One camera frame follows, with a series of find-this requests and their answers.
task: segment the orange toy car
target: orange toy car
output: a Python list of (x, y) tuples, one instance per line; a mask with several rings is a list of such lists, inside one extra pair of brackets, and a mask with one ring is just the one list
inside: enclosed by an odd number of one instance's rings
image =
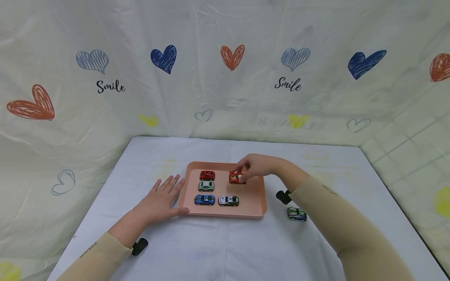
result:
[(229, 182), (230, 184), (246, 184), (247, 182), (240, 183), (239, 179), (241, 178), (242, 174), (238, 173), (230, 173), (229, 174)]

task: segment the blue toy car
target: blue toy car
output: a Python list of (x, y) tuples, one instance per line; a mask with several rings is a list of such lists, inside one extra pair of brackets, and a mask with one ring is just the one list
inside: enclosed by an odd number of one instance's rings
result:
[(201, 195), (198, 194), (195, 199), (194, 199), (194, 203), (197, 205), (214, 205), (216, 201), (216, 198), (214, 197), (214, 195)]

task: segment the pink tray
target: pink tray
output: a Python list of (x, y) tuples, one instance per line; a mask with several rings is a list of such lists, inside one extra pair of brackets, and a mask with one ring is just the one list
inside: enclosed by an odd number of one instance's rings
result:
[[(211, 163), (211, 162), (191, 162), (186, 168), (186, 183), (183, 187), (178, 206), (189, 208), (189, 215), (228, 217), (242, 219), (261, 219), (267, 212), (266, 191), (264, 189), (263, 177), (253, 177), (247, 184), (230, 184), (229, 170), (236, 164), (232, 163)], [(198, 191), (200, 173), (203, 170), (214, 171), (213, 192)], [(216, 202), (214, 205), (196, 205), (194, 198), (198, 194), (214, 195)], [(239, 206), (220, 206), (220, 196), (237, 196)]]

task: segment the black clip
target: black clip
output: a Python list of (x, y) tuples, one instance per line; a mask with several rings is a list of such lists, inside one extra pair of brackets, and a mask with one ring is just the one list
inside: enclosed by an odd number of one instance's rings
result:
[(289, 197), (289, 194), (291, 194), (291, 192), (289, 192), (289, 190), (286, 190), (286, 192), (283, 191), (278, 191), (277, 192), (277, 199), (280, 200), (283, 204), (287, 205), (289, 204), (289, 202), (292, 201), (291, 197)]
[(134, 243), (133, 251), (131, 252), (131, 254), (133, 256), (139, 255), (145, 249), (145, 247), (147, 247), (148, 245), (149, 245), (149, 242), (147, 240), (145, 240), (144, 238), (139, 239), (139, 242)]

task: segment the red toy car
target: red toy car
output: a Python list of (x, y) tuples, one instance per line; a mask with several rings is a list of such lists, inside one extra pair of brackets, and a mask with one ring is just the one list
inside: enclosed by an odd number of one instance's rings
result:
[(247, 182), (243, 182), (243, 183), (239, 182), (239, 178), (241, 176), (242, 175), (238, 174), (238, 173), (230, 173), (229, 174), (229, 182), (230, 182), (230, 184), (246, 184)]
[(216, 178), (216, 173), (213, 171), (202, 171), (200, 173), (200, 180), (214, 180)]

